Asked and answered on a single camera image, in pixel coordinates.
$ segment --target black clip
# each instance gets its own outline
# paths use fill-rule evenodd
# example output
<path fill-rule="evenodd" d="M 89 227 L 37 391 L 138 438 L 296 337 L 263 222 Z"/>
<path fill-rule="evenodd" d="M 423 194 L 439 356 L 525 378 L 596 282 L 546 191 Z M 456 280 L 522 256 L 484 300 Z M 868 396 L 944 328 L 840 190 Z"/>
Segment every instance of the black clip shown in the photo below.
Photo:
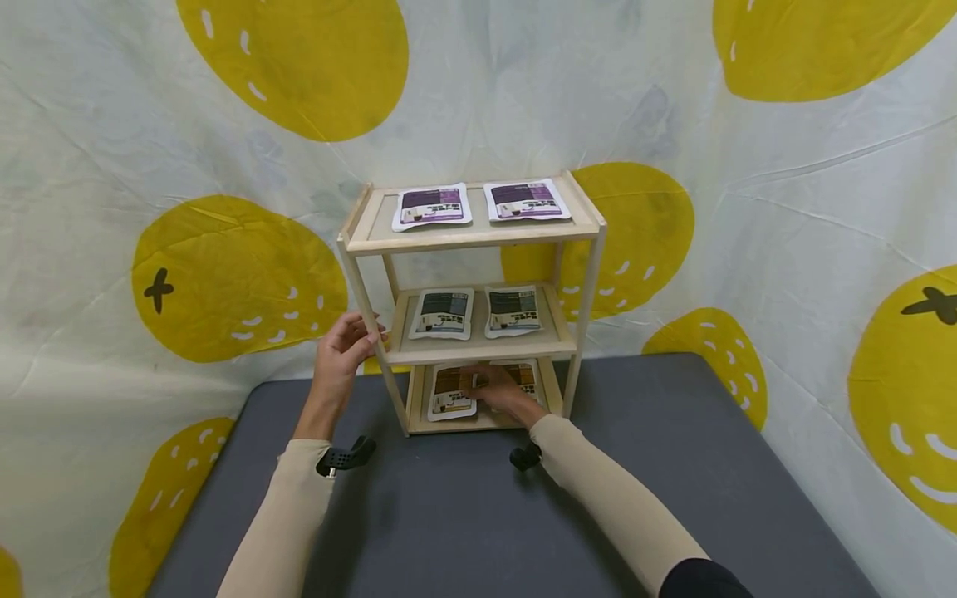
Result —
<path fill-rule="evenodd" d="M 512 462 L 515 469 L 524 472 L 542 462 L 542 449 L 538 448 L 534 442 L 529 442 L 524 449 L 513 449 L 508 460 Z"/>
<path fill-rule="evenodd" d="M 375 440 L 359 436 L 348 451 L 335 448 L 326 451 L 323 458 L 316 464 L 316 472 L 320 476 L 326 476 L 330 468 L 346 470 L 353 467 L 362 467 L 368 463 L 373 453 L 375 453 Z"/>

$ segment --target black sleeve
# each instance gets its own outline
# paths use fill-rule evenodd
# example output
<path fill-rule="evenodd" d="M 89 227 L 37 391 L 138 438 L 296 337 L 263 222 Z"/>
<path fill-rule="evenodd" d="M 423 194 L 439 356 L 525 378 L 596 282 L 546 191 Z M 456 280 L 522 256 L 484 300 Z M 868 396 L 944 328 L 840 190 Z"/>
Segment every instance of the black sleeve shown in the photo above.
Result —
<path fill-rule="evenodd" d="M 714 561 L 685 559 L 668 573 L 658 598 L 754 598 L 738 578 Z"/>

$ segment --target beige sleeve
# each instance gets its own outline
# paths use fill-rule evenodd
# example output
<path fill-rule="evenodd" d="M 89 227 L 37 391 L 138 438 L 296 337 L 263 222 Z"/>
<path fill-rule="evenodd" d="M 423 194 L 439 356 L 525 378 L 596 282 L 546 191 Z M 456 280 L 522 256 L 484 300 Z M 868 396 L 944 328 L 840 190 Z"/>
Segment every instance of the beige sleeve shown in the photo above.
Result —
<path fill-rule="evenodd" d="M 290 440 L 218 598 L 299 598 L 333 479 L 316 473 L 326 440 Z"/>
<path fill-rule="evenodd" d="M 567 419 L 546 415 L 531 429 L 542 464 L 577 498 L 641 583 L 654 595 L 671 569 L 707 559 L 667 507 L 648 488 L 592 445 Z"/>

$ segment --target human hand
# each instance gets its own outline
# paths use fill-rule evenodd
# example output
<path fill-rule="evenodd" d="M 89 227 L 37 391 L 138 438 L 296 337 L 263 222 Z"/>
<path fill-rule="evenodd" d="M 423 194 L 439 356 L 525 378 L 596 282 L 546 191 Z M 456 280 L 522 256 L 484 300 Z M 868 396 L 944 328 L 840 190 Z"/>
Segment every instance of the human hand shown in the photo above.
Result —
<path fill-rule="evenodd" d="M 500 365 L 466 365 L 461 373 L 467 374 L 464 388 L 460 388 L 470 399 L 484 401 L 494 410 L 504 411 L 513 419 L 531 430 L 540 419 L 548 415 L 535 399 L 528 396 L 515 380 Z M 472 386 L 472 375 L 478 375 L 478 386 Z"/>
<path fill-rule="evenodd" d="M 369 332 L 357 311 L 342 314 L 332 324 L 316 349 L 312 388 L 293 438 L 332 440 L 336 422 L 352 393 L 356 369 L 375 355 L 375 343 L 385 329 L 379 324 L 378 330 Z"/>

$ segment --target black stem mark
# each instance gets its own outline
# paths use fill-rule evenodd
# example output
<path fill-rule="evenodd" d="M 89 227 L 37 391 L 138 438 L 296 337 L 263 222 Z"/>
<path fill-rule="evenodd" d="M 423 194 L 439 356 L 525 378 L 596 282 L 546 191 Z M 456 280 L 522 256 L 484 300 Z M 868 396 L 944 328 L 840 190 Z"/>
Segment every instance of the black stem mark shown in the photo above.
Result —
<path fill-rule="evenodd" d="M 901 310 L 905 316 L 928 314 L 933 312 L 941 322 L 952 326 L 957 324 L 957 295 L 945 295 L 940 289 L 924 287 L 927 299 L 908 305 Z"/>
<path fill-rule="evenodd" d="M 173 285 L 167 283 L 167 274 L 166 268 L 160 268 L 156 272 L 156 277 L 153 278 L 152 286 L 143 291 L 144 297 L 153 298 L 153 309 L 156 310 L 157 314 L 163 313 L 163 295 L 173 292 Z"/>

